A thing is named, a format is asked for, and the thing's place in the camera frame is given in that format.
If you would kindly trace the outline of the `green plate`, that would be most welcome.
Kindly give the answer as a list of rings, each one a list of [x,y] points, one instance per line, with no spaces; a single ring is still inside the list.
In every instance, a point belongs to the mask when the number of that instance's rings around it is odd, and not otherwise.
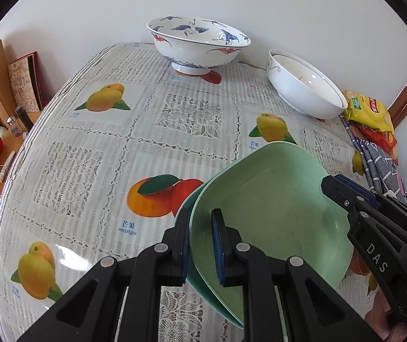
[[[271,142],[221,171],[203,188],[190,219],[190,249],[197,276],[189,283],[216,312],[242,327],[243,294],[225,288],[216,274],[211,211],[221,209],[242,240],[279,259],[301,256],[337,288],[352,258],[346,211],[327,198],[327,172],[301,147]]]
[[[172,213],[176,217],[179,214],[180,208],[184,207],[189,211],[192,211],[193,206],[202,192],[203,188],[206,186],[206,183],[200,184],[197,189],[195,189],[190,195],[188,195],[182,203],[179,205],[173,205]],[[212,290],[205,283],[202,276],[199,274],[192,257],[192,252],[189,252],[189,263],[187,270],[186,281],[194,288],[195,291],[208,303],[210,306],[218,312],[222,317],[231,322],[235,327],[240,329],[243,328],[243,324],[234,317],[228,309],[218,300],[218,298],[213,294]]]

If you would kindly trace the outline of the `grey checked cloth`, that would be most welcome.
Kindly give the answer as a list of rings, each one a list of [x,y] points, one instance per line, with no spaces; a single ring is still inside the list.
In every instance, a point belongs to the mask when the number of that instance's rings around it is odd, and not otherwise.
[[[407,205],[406,188],[393,159],[380,146],[368,141],[343,115],[339,118],[355,147],[352,171],[366,176],[371,192],[391,195]]]

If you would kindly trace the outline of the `red chip bag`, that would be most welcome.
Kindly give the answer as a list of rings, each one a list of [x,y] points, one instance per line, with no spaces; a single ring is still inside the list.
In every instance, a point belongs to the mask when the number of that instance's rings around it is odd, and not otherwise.
[[[392,159],[395,165],[398,165],[398,153],[397,153],[397,140],[391,131],[375,131],[363,124],[355,123],[357,129],[363,135],[363,139],[376,144],[382,148]]]

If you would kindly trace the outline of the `yellow chip bag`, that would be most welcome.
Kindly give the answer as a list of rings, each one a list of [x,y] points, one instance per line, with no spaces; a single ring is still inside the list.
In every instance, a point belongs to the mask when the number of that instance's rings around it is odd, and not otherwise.
[[[346,89],[342,93],[348,103],[344,111],[347,121],[355,121],[375,131],[394,132],[390,113],[380,100]]]

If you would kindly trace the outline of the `large white bowl grey trim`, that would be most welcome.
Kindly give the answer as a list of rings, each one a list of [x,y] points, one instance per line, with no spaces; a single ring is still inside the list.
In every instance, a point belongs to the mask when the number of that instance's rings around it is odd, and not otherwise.
[[[341,90],[324,73],[290,52],[269,50],[267,76],[280,98],[305,115],[327,120],[348,107]]]

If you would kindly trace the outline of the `small dark bottle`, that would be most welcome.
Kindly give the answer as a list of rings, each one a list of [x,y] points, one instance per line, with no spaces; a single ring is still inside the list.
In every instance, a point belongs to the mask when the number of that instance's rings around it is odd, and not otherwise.
[[[31,120],[25,109],[22,106],[17,106],[15,112],[27,131],[31,131],[31,129],[33,128],[33,121]]]

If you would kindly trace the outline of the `blue crane pattern bowl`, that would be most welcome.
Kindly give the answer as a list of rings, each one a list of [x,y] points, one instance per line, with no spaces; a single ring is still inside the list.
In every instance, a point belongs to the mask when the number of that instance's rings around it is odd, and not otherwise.
[[[251,44],[248,35],[214,19],[168,15],[149,21],[146,28],[173,69],[190,76],[232,62]]]

